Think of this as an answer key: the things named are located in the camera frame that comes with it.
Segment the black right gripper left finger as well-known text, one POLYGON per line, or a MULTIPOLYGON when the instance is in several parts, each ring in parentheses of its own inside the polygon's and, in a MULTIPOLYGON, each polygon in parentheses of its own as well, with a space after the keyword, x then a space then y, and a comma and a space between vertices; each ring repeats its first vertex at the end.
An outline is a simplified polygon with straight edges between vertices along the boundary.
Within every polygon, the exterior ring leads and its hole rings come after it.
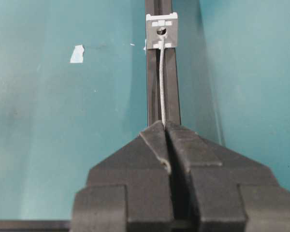
POLYGON ((92 167, 72 210, 74 232, 169 232, 171 165, 157 121, 92 167))

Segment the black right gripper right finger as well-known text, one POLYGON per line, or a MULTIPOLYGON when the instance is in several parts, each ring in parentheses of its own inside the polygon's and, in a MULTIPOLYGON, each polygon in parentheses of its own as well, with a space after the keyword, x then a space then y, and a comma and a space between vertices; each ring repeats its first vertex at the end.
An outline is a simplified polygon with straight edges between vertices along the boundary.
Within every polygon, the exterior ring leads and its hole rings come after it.
POLYGON ((200 232, 290 232, 290 192, 271 169, 168 121, 200 232))

